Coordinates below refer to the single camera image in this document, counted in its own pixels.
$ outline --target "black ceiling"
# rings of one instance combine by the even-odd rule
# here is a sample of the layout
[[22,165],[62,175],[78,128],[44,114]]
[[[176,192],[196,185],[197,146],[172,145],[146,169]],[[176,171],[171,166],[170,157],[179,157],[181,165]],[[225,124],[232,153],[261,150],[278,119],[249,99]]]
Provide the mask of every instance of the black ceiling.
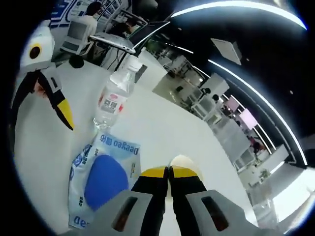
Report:
[[[152,19],[164,20],[172,12],[212,1],[157,0],[158,8]],[[269,12],[224,7],[198,10],[171,18],[171,24],[163,32],[171,38],[172,43],[193,51],[193,55],[184,51],[182,53],[203,71],[209,74],[217,72],[235,81],[231,75],[207,62],[207,59],[212,59],[251,84],[274,105],[300,139],[315,133],[312,114],[315,109],[315,82],[311,65],[311,61],[315,61],[315,50],[311,45],[311,15],[307,14],[311,1],[278,2],[286,10],[298,15],[308,30]],[[242,66],[224,59],[212,44],[211,38],[237,42],[242,54]],[[238,96],[239,100],[253,107],[242,91],[234,85],[230,87],[230,92]],[[252,91],[242,84],[239,87],[264,108],[264,103]],[[285,127],[268,107],[266,110],[294,148],[296,145]],[[257,111],[256,115],[258,119],[266,120],[261,112]]]

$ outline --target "white shirt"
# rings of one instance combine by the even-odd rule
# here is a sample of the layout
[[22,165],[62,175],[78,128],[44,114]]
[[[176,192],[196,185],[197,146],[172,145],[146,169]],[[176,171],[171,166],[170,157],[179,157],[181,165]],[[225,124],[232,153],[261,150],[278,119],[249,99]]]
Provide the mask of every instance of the white shirt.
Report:
[[93,16],[80,16],[78,17],[78,20],[83,22],[84,24],[90,25],[88,36],[96,34],[97,20]]

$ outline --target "bottle cap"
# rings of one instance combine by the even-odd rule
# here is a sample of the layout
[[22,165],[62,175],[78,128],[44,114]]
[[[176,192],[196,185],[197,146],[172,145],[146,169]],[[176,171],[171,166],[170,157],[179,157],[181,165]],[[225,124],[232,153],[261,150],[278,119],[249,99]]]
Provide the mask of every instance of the bottle cap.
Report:
[[126,65],[132,71],[138,71],[142,67],[142,63],[139,62],[139,59],[133,55],[128,57]]

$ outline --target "blue packaging bag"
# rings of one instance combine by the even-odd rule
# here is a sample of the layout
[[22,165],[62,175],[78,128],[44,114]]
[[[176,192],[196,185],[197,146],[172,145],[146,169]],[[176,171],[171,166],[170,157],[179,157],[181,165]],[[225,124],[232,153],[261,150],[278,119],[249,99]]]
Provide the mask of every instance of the blue packaging bag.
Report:
[[69,225],[83,229],[95,211],[141,174],[140,145],[99,132],[73,160],[69,178]]

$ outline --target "pink screen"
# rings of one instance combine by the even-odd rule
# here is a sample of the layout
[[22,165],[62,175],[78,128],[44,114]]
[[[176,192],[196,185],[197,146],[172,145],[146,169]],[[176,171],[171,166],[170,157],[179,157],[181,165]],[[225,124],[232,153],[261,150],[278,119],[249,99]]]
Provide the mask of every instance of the pink screen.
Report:
[[232,112],[235,112],[239,106],[233,97],[230,97],[230,99],[226,102],[226,105],[232,110]]
[[255,117],[253,117],[252,114],[247,109],[245,109],[240,114],[240,119],[243,121],[243,123],[247,126],[249,130],[252,130],[257,125]]

